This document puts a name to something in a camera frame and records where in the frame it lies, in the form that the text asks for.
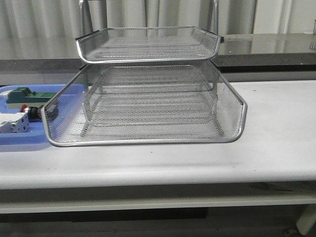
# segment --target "blue plastic tray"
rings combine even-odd
[[[7,90],[14,90],[18,87],[28,87],[31,91],[58,92],[64,84],[33,84],[33,85],[9,85],[0,87],[0,93]],[[0,98],[0,113],[14,114],[20,109],[8,109],[6,99]],[[0,133],[0,145],[11,144],[37,144],[48,142],[44,126],[41,121],[31,122],[29,130],[24,133]]]

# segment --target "white curtain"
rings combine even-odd
[[[91,0],[89,5],[94,30],[207,28],[212,17],[210,0]],[[219,0],[219,34],[312,31],[315,9],[316,0]],[[0,0],[0,39],[78,36],[79,0]]]

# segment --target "wire mesh side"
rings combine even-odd
[[[78,81],[46,105],[58,106],[51,140],[68,145],[229,142],[240,132],[243,102],[208,62],[111,67],[89,90]]]
[[[87,63],[206,59],[218,52],[219,36],[196,27],[104,29],[77,41]]]

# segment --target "white countertop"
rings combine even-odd
[[[0,189],[316,180],[316,81],[233,83],[248,103],[228,144],[0,146]]]

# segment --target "mesh tray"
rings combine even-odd
[[[42,113],[56,146],[232,142],[243,131],[246,103],[210,62],[94,65]]]
[[[196,27],[110,28],[77,39],[88,64],[210,59],[220,36]]]

